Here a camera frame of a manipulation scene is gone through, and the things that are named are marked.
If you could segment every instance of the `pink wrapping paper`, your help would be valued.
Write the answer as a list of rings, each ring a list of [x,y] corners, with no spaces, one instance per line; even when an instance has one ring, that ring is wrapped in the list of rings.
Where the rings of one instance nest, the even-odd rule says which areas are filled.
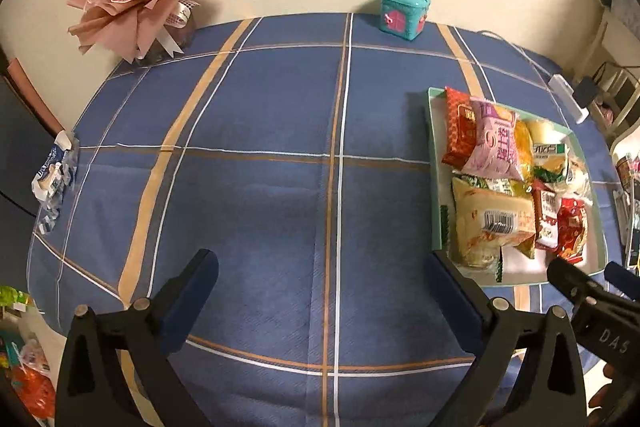
[[[180,0],[68,0],[84,10],[80,22],[68,31],[78,37],[80,52],[101,44],[132,62],[145,55],[169,14]]]

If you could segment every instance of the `pink snack package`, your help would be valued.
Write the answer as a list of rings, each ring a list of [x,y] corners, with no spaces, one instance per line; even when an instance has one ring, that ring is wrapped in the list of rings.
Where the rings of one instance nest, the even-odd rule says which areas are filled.
[[[474,96],[471,108],[476,116],[476,147],[462,169],[463,174],[523,181],[513,132],[516,113]]]

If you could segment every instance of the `white tray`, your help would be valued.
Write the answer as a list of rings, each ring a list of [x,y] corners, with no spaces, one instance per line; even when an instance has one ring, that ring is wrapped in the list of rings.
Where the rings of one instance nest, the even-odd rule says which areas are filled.
[[[456,248],[456,216],[453,205],[453,192],[451,190],[452,169],[441,163],[442,156],[447,148],[447,103],[443,89],[431,87],[425,93],[425,116],[431,133],[431,187],[437,187],[437,192],[431,195],[431,233],[433,235],[432,247],[434,250],[442,249],[442,228],[440,221],[440,206],[446,204],[449,208],[449,239],[450,248]],[[514,110],[519,118],[540,119],[541,117],[530,112],[519,110],[505,105]],[[558,142],[566,143],[578,158],[584,161],[584,153],[571,129],[554,123],[554,130]],[[596,194],[592,190],[590,195],[593,206],[587,206],[587,242],[582,251],[582,261],[575,266],[589,275],[594,275],[604,270],[607,264],[607,246],[602,232],[602,220],[598,210]],[[458,266],[466,277],[472,277],[481,286],[513,286],[516,284],[539,284],[546,282],[546,252],[536,249],[534,259],[529,259],[513,247],[502,248],[502,282],[495,282],[495,275],[490,271],[473,270]]]

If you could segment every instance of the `teal box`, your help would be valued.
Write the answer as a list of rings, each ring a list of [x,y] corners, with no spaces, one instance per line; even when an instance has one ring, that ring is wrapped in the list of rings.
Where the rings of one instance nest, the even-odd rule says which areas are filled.
[[[380,29],[414,40],[424,28],[431,0],[382,0]]]

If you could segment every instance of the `barcode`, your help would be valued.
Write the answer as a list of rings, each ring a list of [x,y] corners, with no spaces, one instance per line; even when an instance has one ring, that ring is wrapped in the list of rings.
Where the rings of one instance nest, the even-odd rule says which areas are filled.
[[[501,210],[484,211],[483,230],[494,233],[512,233],[516,226],[516,215],[513,212]]]

